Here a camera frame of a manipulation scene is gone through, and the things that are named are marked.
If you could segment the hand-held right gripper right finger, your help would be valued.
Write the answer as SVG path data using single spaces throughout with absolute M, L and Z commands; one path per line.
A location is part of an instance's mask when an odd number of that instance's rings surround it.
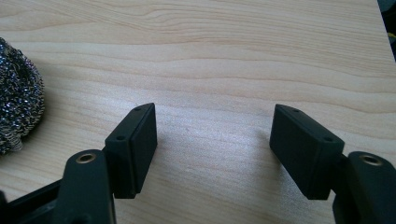
M 309 200 L 327 200 L 345 142 L 302 110 L 276 105 L 270 148 Z

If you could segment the steel wool scouring ball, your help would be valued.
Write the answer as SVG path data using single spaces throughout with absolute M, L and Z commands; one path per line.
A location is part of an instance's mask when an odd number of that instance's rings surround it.
M 40 121 L 44 108 L 42 76 L 0 37 L 0 155 L 21 150 L 21 139 Z

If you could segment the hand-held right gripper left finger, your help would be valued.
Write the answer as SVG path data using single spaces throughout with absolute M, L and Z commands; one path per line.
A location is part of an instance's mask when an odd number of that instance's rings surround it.
M 105 143 L 114 197 L 133 199 L 143 188 L 158 145 L 155 104 L 132 109 Z

